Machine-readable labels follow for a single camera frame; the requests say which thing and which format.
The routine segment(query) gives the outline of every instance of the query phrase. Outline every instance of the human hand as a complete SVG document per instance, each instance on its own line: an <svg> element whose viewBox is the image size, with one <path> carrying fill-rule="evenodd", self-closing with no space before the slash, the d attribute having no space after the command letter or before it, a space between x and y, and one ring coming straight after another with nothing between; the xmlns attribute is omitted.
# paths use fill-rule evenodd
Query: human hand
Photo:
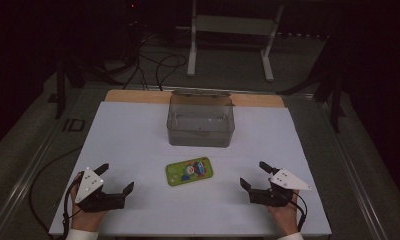
<svg viewBox="0 0 400 240"><path fill-rule="evenodd" d="M76 205L75 203L78 187L79 187L78 185L74 186L70 192L72 198L72 216L73 216L71 228L87 232L97 232L101 220L106 215L107 211L86 213L82 209L80 209L78 205Z"/></svg>
<svg viewBox="0 0 400 240"><path fill-rule="evenodd" d="M298 190L293 190L293 198L291 199L294 203L297 203ZM274 217L284 236L288 236L299 232L297 228L297 208L293 204L288 203L285 207L271 207L266 206L268 212Z"/></svg>

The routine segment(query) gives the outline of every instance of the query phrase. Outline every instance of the black cable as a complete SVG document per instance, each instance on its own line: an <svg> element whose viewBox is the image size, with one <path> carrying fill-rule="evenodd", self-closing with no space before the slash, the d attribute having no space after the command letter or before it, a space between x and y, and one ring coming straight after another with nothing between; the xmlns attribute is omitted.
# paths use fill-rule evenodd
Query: black cable
<svg viewBox="0 0 400 240"><path fill-rule="evenodd" d="M175 68L174 68L168 75L166 75L162 80L159 80L159 68L160 68L160 66L163 65L162 62L164 62L166 59L171 58L171 57L176 57L176 60L178 61L178 64L177 64L177 66L178 66L178 65L179 65L179 58L178 58L178 56L170 55L170 56L167 56L167 57L163 58L163 59L159 62L159 64L157 65L157 68L156 68L156 81L157 81L157 85L159 86L160 91L163 91L162 84L163 84L163 82L165 81L165 79L166 79L167 77L169 77L172 73L174 73L174 72L176 71L176 69L178 68L178 67L175 67Z"/></svg>
<svg viewBox="0 0 400 240"><path fill-rule="evenodd" d="M82 209L79 209L76 213L72 214L72 216L70 216L70 218L75 217L75 215L78 214L80 211L82 211Z"/></svg>
<svg viewBox="0 0 400 240"><path fill-rule="evenodd" d="M187 58L186 57L184 57L182 55L173 54L173 53L170 53L170 52L146 52L146 51L140 51L140 52L143 52L143 53L165 53L165 54L168 54L170 56L181 57L184 60L182 63L178 63L177 65L166 65L166 64L161 63L161 62L163 62L163 59L158 62L158 61L156 61L154 59L151 59L151 58L149 58L149 57L147 57L145 55L139 54L140 57L143 57L143 58L145 58L145 59L147 59L147 60L149 60L151 62L154 62L154 63L157 63L157 64L161 64L163 67L169 67L169 68L175 68L176 67L176 68L178 68L178 67L184 66L187 63Z"/></svg>
<svg viewBox="0 0 400 240"><path fill-rule="evenodd" d="M94 65L87 64L85 61L81 60L77 56L70 55L70 59L79 66L80 69L93 74L94 76L102 79L104 82L110 85L122 85L123 83L116 81L109 75L105 74L102 70Z"/></svg>
<svg viewBox="0 0 400 240"><path fill-rule="evenodd" d="M123 66L117 67L117 68L111 69L111 70L106 70L106 71L104 71L104 73L111 77L117 77L117 76L122 75L123 73L131 70L133 66L134 66L133 63L124 61Z"/></svg>
<svg viewBox="0 0 400 240"><path fill-rule="evenodd" d="M144 75L143 69L140 68L140 72L141 72L141 76L142 76L141 85L143 85L143 90L145 90L145 89L150 90L150 89L148 89L148 84L147 84L146 76Z"/></svg>
<svg viewBox="0 0 400 240"><path fill-rule="evenodd" d="M296 194L297 197L300 198L300 200L302 200L303 205L305 206L305 211L303 211L303 209L302 209L299 205L297 205L297 203L295 203L295 202L293 202L293 201L290 200L290 203L293 204L297 209L299 209L299 211L300 211L301 214L302 214L302 216L300 217L300 220L299 220L299 224L297 225L297 228L298 228L298 230L299 230L299 232L300 232L300 231L302 230L303 223L306 221L306 217L307 217L307 205L306 205L305 200L304 200L299 194L295 193L294 191L293 191L293 193Z"/></svg>
<svg viewBox="0 0 400 240"><path fill-rule="evenodd" d="M148 45L164 45L164 44L168 44L169 43L169 40L167 40L167 39L160 39L161 42L160 41L159 42L151 42L151 41L149 41L151 39L156 38L157 36L158 36L158 34L153 34L153 35L147 37L144 40L145 44L148 44Z"/></svg>
<svg viewBox="0 0 400 240"><path fill-rule="evenodd" d="M81 182L82 179L82 175L79 176L76 180L74 180L70 186L68 187L66 194L65 194L65 200L63 202L63 236L59 237L58 240L64 240L67 238L67 235L69 234L69 226L70 226L70 218L69 217L69 213L67 210L67 205L68 205L68 201L69 201L69 196L70 196L70 192L72 191L72 188L76 185L78 185Z"/></svg>
<svg viewBox="0 0 400 240"><path fill-rule="evenodd" d="M32 181L32 183L31 183L31 185L30 185L30 187L29 187L28 202L29 202L29 208L30 208L30 210L31 210L31 213L32 213L32 215L34 216L35 220L37 220L37 222L41 225L41 227L43 228L43 230L46 232L46 234L48 235L48 237L49 237L51 240L56 240L56 239L55 239L51 234L49 234L49 232L48 232L48 230L49 230L48 227L44 224L44 222L43 222L43 221L41 220L41 218L38 216L38 214L37 214L37 212L36 212L36 210L35 210L35 208L34 208L34 205L33 205L33 202L32 202L32 192L33 192L33 188L34 188L34 185L35 185L36 181L37 181L38 178L40 177L40 175L41 175L51 164L53 164L53 163L55 163L55 162L57 162L57 161L63 159L64 157L66 157L66 156L68 156L68 155L70 155L70 154L72 154L72 153L74 153L74 152L80 150L81 148L82 148L82 146L79 146L78 148L75 148L75 149L73 149L73 150L71 150L71 151L69 151L69 152L67 152L67 153L65 153L65 154L62 154L62 155L60 155L59 157L53 159L51 162L47 163L47 164L46 164L44 167L42 167L41 170L37 173L37 175L35 176L34 180Z"/></svg>
<svg viewBox="0 0 400 240"><path fill-rule="evenodd" d="M293 206L295 206L295 207L300 211L301 217L300 217L299 223L297 224L297 229L298 229L299 232L300 232L300 231L302 230L302 227L303 227L304 222L306 221L306 217L307 217L307 205L306 205L305 200L304 200L299 194L297 194L297 193L294 192L294 191L292 191L292 192L293 192L294 194L296 194L297 197L300 198L300 200L302 200L303 205L305 206L305 211L304 211L303 208L301 208L297 203L293 202L293 200L288 199L286 196L284 196L283 194L281 194L281 193L279 193L279 192L276 192L276 193L278 193L278 195L280 195L281 197L283 197L283 198L285 198L286 200L288 200L288 202L289 202L290 204L292 204Z"/></svg>
<svg viewBox="0 0 400 240"><path fill-rule="evenodd" d="M140 70L140 57L137 57L137 63L136 63L136 68L134 70L134 72L132 73L132 75L128 78L128 80L125 82L125 84L123 85L122 89L125 90L126 87L128 86L128 84L131 82L131 80L134 78L135 74L137 73L138 70Z"/></svg>

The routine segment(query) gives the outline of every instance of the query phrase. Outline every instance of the gray floor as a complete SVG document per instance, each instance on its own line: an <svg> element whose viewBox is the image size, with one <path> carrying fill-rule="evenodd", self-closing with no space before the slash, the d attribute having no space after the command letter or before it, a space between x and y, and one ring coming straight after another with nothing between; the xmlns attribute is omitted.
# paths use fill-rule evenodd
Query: gray floor
<svg viewBox="0 0 400 240"><path fill-rule="evenodd" d="M176 45L147 44L143 55L160 61L166 51L188 57L184 41ZM178 87L223 89L273 94L304 80L325 43L309 38L277 38L271 51L275 82L264 80L260 55L254 48L199 46L196 75L186 76L186 65L164 81L165 90ZM175 64L169 59L166 64ZM157 90L156 64L141 58L141 68L150 90ZM170 68L160 68L164 77ZM131 71L117 77L125 82ZM55 120L56 106L47 103L55 92L55 76L46 81L45 91L0 143L0 239L47 239L32 216L28 186L41 167L52 163L33 188L33 205L49 226L66 188L99 103L109 86L94 79L84 89L68 89L68 108ZM140 89L137 74L128 85ZM327 104L311 99L316 86L284 97L315 178L333 234L330 239L400 239L400 194L385 169L372 141L343 94L341 133L328 123ZM82 132L63 132L66 119L82 119ZM114 239L102 236L100 239Z"/></svg>

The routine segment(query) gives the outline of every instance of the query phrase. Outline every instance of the white metal frame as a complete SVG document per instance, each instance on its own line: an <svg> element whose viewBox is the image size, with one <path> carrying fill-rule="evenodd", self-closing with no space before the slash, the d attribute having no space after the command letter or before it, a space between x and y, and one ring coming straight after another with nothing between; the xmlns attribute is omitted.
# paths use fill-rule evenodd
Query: white metal frame
<svg viewBox="0 0 400 240"><path fill-rule="evenodd" d="M278 29L278 23L281 18L283 9L284 6L280 5L277 14L273 20L197 15L197 0L193 0L193 11L191 19L191 48L188 58L187 75L190 77L193 77L195 75L197 57L197 31L242 33L264 35L269 37L267 45L264 49L260 51L260 56L262 58L266 81L274 81L274 76L272 74L272 68L269 61L269 52L271 51L272 43Z"/></svg>

